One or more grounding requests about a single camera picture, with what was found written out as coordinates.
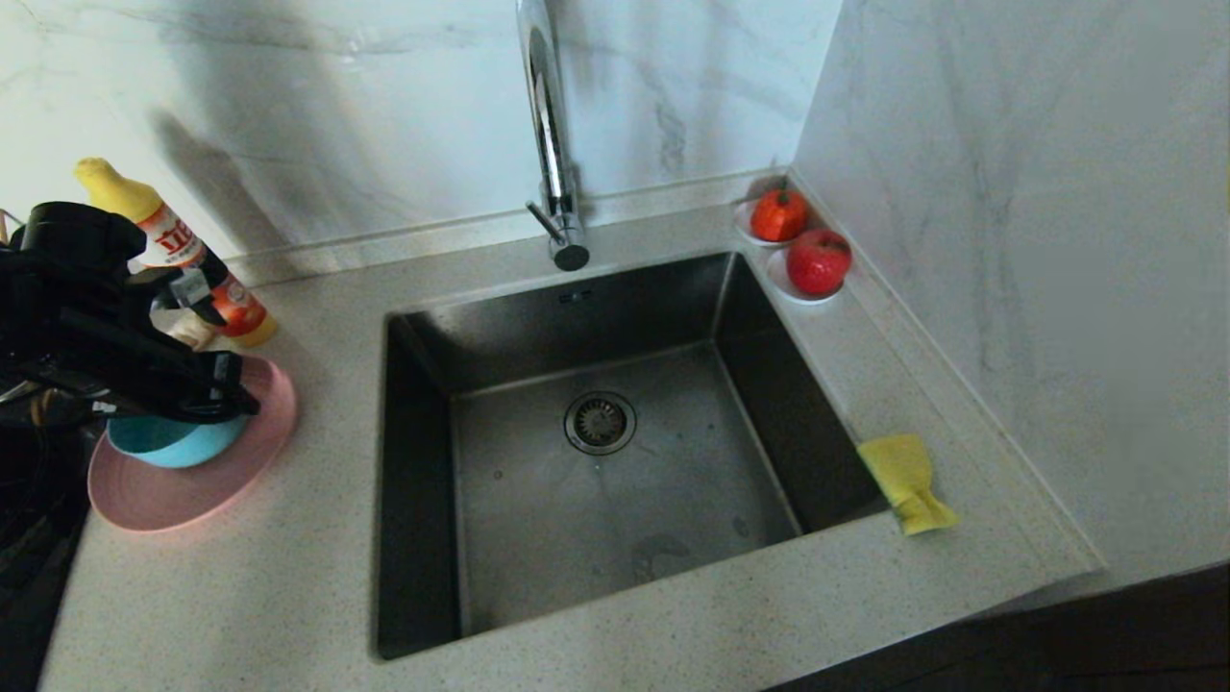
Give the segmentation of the orange-red tomato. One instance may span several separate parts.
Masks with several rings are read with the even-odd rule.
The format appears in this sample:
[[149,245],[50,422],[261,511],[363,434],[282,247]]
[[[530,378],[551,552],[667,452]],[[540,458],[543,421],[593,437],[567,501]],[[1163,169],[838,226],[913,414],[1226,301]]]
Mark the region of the orange-red tomato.
[[752,209],[750,234],[765,242],[795,240],[807,227],[808,203],[798,191],[780,186],[766,191]]

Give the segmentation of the teal bowl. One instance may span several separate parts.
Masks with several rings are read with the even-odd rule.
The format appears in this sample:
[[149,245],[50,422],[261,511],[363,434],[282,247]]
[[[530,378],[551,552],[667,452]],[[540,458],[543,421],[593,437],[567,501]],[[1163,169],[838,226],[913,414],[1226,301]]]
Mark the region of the teal bowl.
[[237,415],[218,424],[176,422],[157,415],[123,417],[107,422],[111,446],[157,468],[184,470],[215,458],[240,438],[250,420]]

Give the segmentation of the red apple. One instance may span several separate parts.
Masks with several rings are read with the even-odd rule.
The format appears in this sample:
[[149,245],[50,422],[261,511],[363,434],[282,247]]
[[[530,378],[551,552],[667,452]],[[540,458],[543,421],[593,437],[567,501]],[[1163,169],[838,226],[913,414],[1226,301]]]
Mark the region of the red apple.
[[827,297],[843,289],[852,251],[843,235],[829,229],[800,234],[786,254],[787,279],[808,297]]

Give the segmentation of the yellow-capped orange dish soap bottle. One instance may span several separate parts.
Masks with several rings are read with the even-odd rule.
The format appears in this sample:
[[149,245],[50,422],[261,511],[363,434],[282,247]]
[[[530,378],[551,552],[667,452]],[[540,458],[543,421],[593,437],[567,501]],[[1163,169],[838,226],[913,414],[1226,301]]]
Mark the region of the yellow-capped orange dish soap bottle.
[[228,320],[225,327],[214,327],[216,334],[246,349],[271,340],[280,324],[268,307],[237,280],[228,263],[218,258],[153,186],[119,175],[106,159],[82,159],[76,162],[74,175],[86,189],[90,205],[132,220],[148,236],[146,250],[137,254],[141,267],[197,268],[204,273],[216,309]]

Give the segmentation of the small white dish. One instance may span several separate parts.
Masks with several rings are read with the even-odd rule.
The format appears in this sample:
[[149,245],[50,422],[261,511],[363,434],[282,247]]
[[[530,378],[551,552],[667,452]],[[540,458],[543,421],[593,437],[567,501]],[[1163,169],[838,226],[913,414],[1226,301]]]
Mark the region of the small white dish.
[[800,237],[808,227],[811,219],[811,206],[800,194],[788,193],[790,202],[785,206],[784,224],[763,225],[755,222],[761,202],[765,198],[738,203],[733,209],[733,227],[736,234],[760,248],[784,248]]
[[765,275],[768,277],[772,288],[776,293],[782,295],[786,301],[792,304],[800,304],[800,306],[813,306],[813,304],[827,304],[836,297],[838,294],[843,293],[845,284],[838,284],[834,293],[827,293],[822,295],[813,295],[808,293],[802,293],[798,288],[792,284],[787,270],[788,250],[774,250],[765,261]]

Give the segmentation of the crumpled white tissue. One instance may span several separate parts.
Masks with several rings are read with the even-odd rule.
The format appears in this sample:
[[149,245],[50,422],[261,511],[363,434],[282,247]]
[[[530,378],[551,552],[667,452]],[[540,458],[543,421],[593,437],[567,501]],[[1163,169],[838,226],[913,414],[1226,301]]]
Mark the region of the crumpled white tissue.
[[169,329],[169,334],[184,343],[192,352],[204,352],[216,338],[216,331],[197,312],[186,311]]

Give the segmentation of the yellow sponge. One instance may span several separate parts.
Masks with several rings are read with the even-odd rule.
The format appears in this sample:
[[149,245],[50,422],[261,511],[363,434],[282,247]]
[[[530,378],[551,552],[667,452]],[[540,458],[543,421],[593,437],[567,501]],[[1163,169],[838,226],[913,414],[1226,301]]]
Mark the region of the yellow sponge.
[[921,438],[900,434],[870,439],[857,444],[856,452],[908,537],[959,525],[957,513],[934,492],[934,468]]

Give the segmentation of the chrome kitchen faucet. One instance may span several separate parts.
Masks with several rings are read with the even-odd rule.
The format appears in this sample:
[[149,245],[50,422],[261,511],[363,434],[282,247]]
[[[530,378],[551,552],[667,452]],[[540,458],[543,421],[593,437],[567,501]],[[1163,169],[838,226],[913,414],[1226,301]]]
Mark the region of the chrome kitchen faucet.
[[517,0],[517,23],[541,175],[540,202],[526,202],[526,211],[549,234],[554,265],[565,272],[581,270],[590,253],[568,147],[549,0]]

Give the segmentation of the round metal drain strainer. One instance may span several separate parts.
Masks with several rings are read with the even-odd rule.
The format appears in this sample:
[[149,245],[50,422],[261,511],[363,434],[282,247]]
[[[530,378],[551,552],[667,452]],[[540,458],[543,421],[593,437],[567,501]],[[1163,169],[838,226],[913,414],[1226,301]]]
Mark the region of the round metal drain strainer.
[[582,454],[609,456],[632,441],[637,422],[627,398],[615,391],[589,391],[565,412],[565,438]]

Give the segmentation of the black cooktop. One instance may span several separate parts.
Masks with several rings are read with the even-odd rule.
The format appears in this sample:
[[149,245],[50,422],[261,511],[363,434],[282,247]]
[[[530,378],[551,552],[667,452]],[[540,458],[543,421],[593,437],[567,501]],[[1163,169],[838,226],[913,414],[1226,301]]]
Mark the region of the black cooktop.
[[0,692],[36,692],[89,514],[96,428],[0,428]]

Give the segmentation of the pink plate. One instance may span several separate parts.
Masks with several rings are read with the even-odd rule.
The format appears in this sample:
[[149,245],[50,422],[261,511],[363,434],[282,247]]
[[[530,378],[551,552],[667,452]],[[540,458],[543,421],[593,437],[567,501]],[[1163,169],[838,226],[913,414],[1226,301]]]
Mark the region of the pink plate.
[[86,477],[89,501],[101,520],[128,533],[167,533],[236,504],[280,455],[298,415],[294,385],[273,360],[244,359],[242,383],[258,398],[260,414],[203,465],[157,468],[102,438]]

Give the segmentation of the stainless steel sink basin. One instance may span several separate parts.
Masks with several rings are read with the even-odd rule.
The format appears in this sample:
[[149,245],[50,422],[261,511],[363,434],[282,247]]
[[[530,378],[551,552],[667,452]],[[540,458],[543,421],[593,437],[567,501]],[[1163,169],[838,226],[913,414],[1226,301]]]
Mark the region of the stainless steel sink basin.
[[[565,438],[589,391],[632,403],[624,450]],[[887,506],[737,253],[392,313],[381,404],[383,660]]]

